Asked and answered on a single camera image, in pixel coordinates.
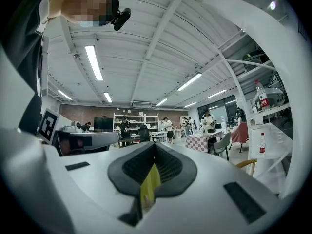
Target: white ceiling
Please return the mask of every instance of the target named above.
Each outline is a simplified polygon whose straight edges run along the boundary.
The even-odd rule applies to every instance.
[[[244,0],[264,8],[272,0]],[[233,23],[197,0],[119,0],[120,10],[131,8],[132,15],[120,31],[112,25],[81,28],[63,18],[52,20],[49,37],[49,92],[68,102],[57,90],[68,94],[75,104],[130,106],[132,101],[179,108],[204,102],[207,96],[236,85],[220,60],[217,49],[239,32]],[[277,19],[282,6],[269,12]],[[85,52],[95,45],[104,81],[98,81]],[[220,50],[227,59],[241,59],[256,48],[255,42],[240,32]],[[231,64],[237,75],[243,65]],[[181,92],[177,88],[198,71],[203,73]]]

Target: fluorescent light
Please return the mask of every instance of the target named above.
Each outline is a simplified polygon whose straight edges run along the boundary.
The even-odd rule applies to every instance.
[[[230,103],[232,103],[232,102],[234,102],[234,101],[236,101],[236,100],[231,100],[231,101],[227,102],[226,104],[230,104]]]
[[[63,96],[65,96],[66,98],[68,98],[69,100],[72,100],[70,97],[68,97],[66,94],[64,94],[61,90],[58,90],[58,92],[59,92],[61,95],[63,95]]]
[[[185,106],[185,107],[190,107],[190,106],[192,106],[192,105],[194,105],[194,104],[196,104],[197,102],[193,102],[192,104],[190,104],[190,105],[187,105],[187,106]]]
[[[182,89],[186,88],[188,85],[190,85],[193,81],[197,80],[199,77],[201,77],[202,74],[198,73],[195,75],[192,79],[190,79],[188,82],[186,82],[184,85],[178,88],[178,91],[181,91]]]
[[[158,104],[156,105],[156,107],[158,107],[158,106],[160,106],[161,104],[163,104],[167,99],[168,99],[168,98],[163,99],[160,103],[158,103]]]
[[[110,98],[108,92],[104,92],[104,95],[105,95],[107,101],[110,102],[110,103],[112,103],[112,99]]]
[[[219,94],[222,94],[223,92],[226,92],[226,90],[224,89],[224,90],[222,90],[222,91],[220,91],[220,92],[218,92],[218,93],[216,93],[216,94],[214,94],[212,96],[209,96],[209,97],[207,97],[207,99],[210,99],[211,97],[214,97],[214,96],[217,96]]]
[[[87,52],[91,67],[93,69],[93,72],[96,75],[96,78],[98,80],[103,80],[101,71],[98,66],[98,60],[97,60],[96,50],[94,46],[93,45],[86,46],[86,52]]]
[[[270,3],[270,9],[274,10],[276,8],[276,2],[271,2]]]

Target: water bottle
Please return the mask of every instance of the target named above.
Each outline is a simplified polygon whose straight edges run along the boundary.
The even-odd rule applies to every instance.
[[[257,89],[257,94],[261,103],[262,110],[265,111],[270,109],[269,100],[267,94],[265,93],[264,87],[258,80],[255,81],[255,86]]]
[[[261,140],[260,140],[260,156],[265,156],[265,138],[264,133],[261,133]]]

